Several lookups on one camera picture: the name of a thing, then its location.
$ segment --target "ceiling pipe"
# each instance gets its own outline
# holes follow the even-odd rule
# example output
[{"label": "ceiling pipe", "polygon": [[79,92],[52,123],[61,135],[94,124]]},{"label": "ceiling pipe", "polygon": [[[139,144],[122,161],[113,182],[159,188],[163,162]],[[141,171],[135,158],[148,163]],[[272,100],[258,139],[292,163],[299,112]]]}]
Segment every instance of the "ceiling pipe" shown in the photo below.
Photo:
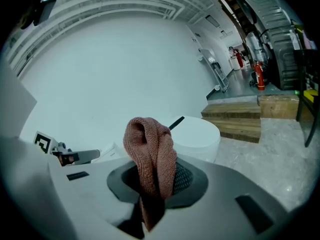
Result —
[{"label": "ceiling pipe", "polygon": [[171,10],[169,14],[169,18],[171,18],[176,13],[176,8],[172,6],[165,5],[163,3],[159,2],[153,2],[153,1],[143,1],[143,0],[113,0],[113,1],[106,1],[106,2],[97,2],[94,4],[90,4],[87,6],[83,6],[77,10],[70,11],[66,13],[65,15],[55,19],[45,27],[43,27],[38,33],[36,33],[30,40],[19,50],[19,52],[16,54],[16,56],[13,58],[12,62],[10,63],[10,66],[12,69],[15,69],[16,66],[19,64],[21,57],[24,55],[24,53],[28,50],[30,46],[33,45],[34,42],[37,41],[44,33],[55,27],[56,25],[64,22],[65,20],[76,16],[80,13],[84,13],[86,11],[97,9],[100,6],[109,6],[109,5],[121,5],[121,4],[138,4],[138,5],[148,5],[148,6],[154,6],[154,7],[161,7],[165,9]]},{"label": "ceiling pipe", "polygon": [[172,20],[174,21],[179,16],[179,14],[183,12],[184,9],[185,9],[184,7],[181,7],[173,16]]},{"label": "ceiling pipe", "polygon": [[[198,6],[196,6],[195,4],[193,4],[192,2],[190,2],[189,0],[183,0],[183,1],[185,1],[185,2],[187,2],[187,3],[189,3],[190,5],[192,5],[193,7],[195,7],[195,8],[197,8],[200,12],[203,12],[203,13],[205,13],[205,11],[203,10],[203,9],[201,9],[200,7],[198,7]],[[183,10],[179,10],[177,13],[176,13],[176,15],[173,17],[173,20],[175,20],[176,18],[177,18],[177,16],[183,11]]]},{"label": "ceiling pipe", "polygon": [[201,5],[203,8],[200,8],[199,6],[195,5],[194,3],[192,3],[190,0],[183,0],[186,3],[192,5],[193,7],[197,8],[199,10],[199,12],[197,14],[195,14],[189,21],[188,23],[190,24],[191,22],[193,22],[198,16],[200,16],[200,18],[196,19],[195,22],[193,24],[196,24],[198,21],[200,21],[202,19],[202,13],[205,14],[207,10],[209,10],[213,5],[214,2],[212,0],[210,0],[212,2],[212,4],[209,7],[206,7],[205,4],[203,4],[202,2],[200,2],[199,0],[192,0],[195,3],[198,3],[198,5]]},{"label": "ceiling pipe", "polygon": [[200,20],[202,20],[204,18],[204,15],[203,14],[201,14],[201,12],[199,11],[197,14],[195,14],[189,21],[188,21],[188,23],[189,24],[192,24],[192,25],[194,25],[194,24],[197,24]]},{"label": "ceiling pipe", "polygon": [[97,18],[97,17],[100,17],[102,15],[107,15],[107,14],[113,14],[113,13],[123,13],[123,12],[144,12],[144,13],[152,13],[152,14],[158,14],[158,15],[162,15],[162,16],[167,16],[167,14],[163,13],[163,12],[159,12],[159,11],[156,11],[156,10],[149,10],[149,9],[139,9],[139,8],[136,8],[136,9],[133,9],[133,8],[128,8],[128,9],[115,9],[115,10],[109,10],[109,11],[104,11],[104,12],[100,12],[100,13],[97,13],[95,15],[92,15],[92,16],[89,16],[89,17],[86,17],[86,18],[83,18],[75,23],[73,23],[72,25],[64,28],[63,30],[61,30],[58,34],[56,34],[55,36],[53,36],[51,39],[49,39],[47,42],[45,42],[36,52],[35,54],[32,55],[32,57],[27,61],[27,63],[19,69],[18,73],[17,73],[17,76],[18,78],[20,78],[24,71],[28,68],[28,66],[30,65],[30,63],[32,62],[32,60],[37,57],[39,55],[39,53],[44,49],[46,48],[49,44],[51,44],[54,40],[56,40],[58,37],[60,37],[61,35],[63,35],[65,32],[67,32],[68,30],[74,28],[75,26],[81,24],[81,23],[84,23],[86,21],[89,21],[91,19],[94,19],[94,18]]},{"label": "ceiling pipe", "polygon": [[[70,7],[73,7],[73,6],[76,6],[76,5],[79,5],[81,3],[84,3],[84,2],[88,2],[88,1],[91,1],[91,0],[71,0],[71,1],[68,1],[56,8],[54,8],[50,14],[50,18],[60,12],[62,12],[63,10],[66,10]],[[177,2],[177,1],[174,1],[174,0],[159,0],[159,1],[164,1],[164,2],[168,2],[170,4],[173,4],[173,5],[176,5],[176,6],[179,6],[183,9],[185,9],[185,5],[183,5],[182,3],[180,2]],[[20,36],[20,38],[16,41],[16,43],[13,45],[13,47],[11,48],[11,50],[9,51],[8,55],[7,55],[7,60],[10,61],[12,59],[12,56],[14,54],[14,52],[16,51],[16,49],[22,44],[22,42],[32,33],[33,30],[35,30],[37,27],[34,26],[34,25],[30,25],[24,32],[23,34]]]}]

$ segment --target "person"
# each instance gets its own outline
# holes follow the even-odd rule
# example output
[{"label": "person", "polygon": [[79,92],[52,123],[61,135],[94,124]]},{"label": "person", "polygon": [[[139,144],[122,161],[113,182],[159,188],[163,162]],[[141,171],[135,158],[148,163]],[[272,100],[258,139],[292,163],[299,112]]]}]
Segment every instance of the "person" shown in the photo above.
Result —
[{"label": "person", "polygon": [[238,60],[238,63],[240,65],[240,68],[244,67],[244,62],[242,60],[243,55],[241,54],[241,52],[237,49],[237,48],[233,48],[232,46],[229,47],[229,53],[230,56],[233,57],[235,56],[236,59]]},{"label": "person", "polygon": [[239,52],[238,49],[233,49],[233,51],[235,51],[235,56],[236,56],[236,59],[238,60],[240,68],[243,68],[244,67],[244,62],[243,62],[243,60],[241,58],[241,53]]}]

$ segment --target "black slot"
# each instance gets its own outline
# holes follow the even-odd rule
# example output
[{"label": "black slot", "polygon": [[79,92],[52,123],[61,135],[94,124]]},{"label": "black slot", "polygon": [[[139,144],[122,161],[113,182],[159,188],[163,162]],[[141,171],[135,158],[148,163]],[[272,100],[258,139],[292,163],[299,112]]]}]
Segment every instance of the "black slot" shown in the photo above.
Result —
[{"label": "black slot", "polygon": [[238,196],[235,200],[249,219],[257,234],[262,233],[274,224],[251,196],[242,195]]},{"label": "black slot", "polygon": [[77,173],[73,173],[73,174],[67,175],[69,181],[80,179],[80,178],[83,178],[83,177],[86,177],[86,176],[89,176],[89,173],[87,173],[86,171],[81,171],[81,172],[77,172]]},{"label": "black slot", "polygon": [[178,124],[180,124],[183,119],[185,119],[185,117],[181,116],[177,121],[175,121],[173,124],[171,124],[169,126],[170,131],[173,130]]}]

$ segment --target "black mesh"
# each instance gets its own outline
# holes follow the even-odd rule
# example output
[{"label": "black mesh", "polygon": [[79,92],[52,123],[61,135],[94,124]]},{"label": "black mesh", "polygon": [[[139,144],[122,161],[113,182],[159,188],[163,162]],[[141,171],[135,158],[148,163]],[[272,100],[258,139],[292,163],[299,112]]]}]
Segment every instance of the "black mesh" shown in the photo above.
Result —
[{"label": "black mesh", "polygon": [[176,163],[173,194],[178,194],[179,192],[188,188],[191,185],[193,179],[194,176],[191,171],[189,171],[179,163]]},{"label": "black mesh", "polygon": [[[194,179],[194,176],[191,171],[183,167],[181,164],[176,163],[176,172],[173,183],[173,194],[178,194],[181,191],[187,189]],[[134,166],[131,169],[127,170],[122,175],[122,180],[130,188],[140,193],[140,181],[138,167]]]}]

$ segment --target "wooden step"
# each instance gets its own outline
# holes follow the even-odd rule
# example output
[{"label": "wooden step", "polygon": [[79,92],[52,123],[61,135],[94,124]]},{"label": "wooden step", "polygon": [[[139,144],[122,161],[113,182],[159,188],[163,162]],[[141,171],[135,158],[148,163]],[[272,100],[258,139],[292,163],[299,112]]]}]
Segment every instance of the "wooden step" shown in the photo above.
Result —
[{"label": "wooden step", "polygon": [[210,104],[201,114],[205,118],[260,119],[261,108],[257,102]]},{"label": "wooden step", "polygon": [[245,19],[247,18],[243,12],[239,12],[236,16],[237,16],[238,20],[240,20],[242,17]]},{"label": "wooden step", "polygon": [[251,24],[251,23],[250,23],[250,21],[248,19],[244,19],[244,20],[241,21],[241,25],[242,26],[249,25],[249,24]]},{"label": "wooden step", "polygon": [[232,5],[232,8],[236,11],[238,9],[240,9],[239,4],[235,3],[234,5]]},{"label": "wooden step", "polygon": [[216,118],[202,119],[218,127],[221,137],[258,143],[261,137],[261,120],[256,118]]}]

